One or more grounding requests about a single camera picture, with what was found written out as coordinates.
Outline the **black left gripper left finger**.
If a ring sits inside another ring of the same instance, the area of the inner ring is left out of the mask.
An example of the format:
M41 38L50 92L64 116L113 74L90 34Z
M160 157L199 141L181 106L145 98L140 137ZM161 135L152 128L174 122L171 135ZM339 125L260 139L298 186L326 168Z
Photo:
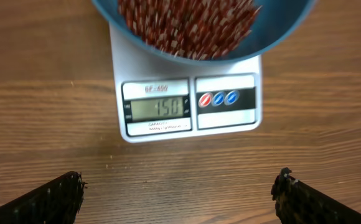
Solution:
M0 224L74 224L86 184L80 173L67 172L0 206Z

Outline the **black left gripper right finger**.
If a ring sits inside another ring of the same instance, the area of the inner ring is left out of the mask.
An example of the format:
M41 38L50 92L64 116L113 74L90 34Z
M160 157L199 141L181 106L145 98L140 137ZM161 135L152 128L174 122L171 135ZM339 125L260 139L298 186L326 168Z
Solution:
M282 224L361 224L361 213L291 176L285 167L271 188Z

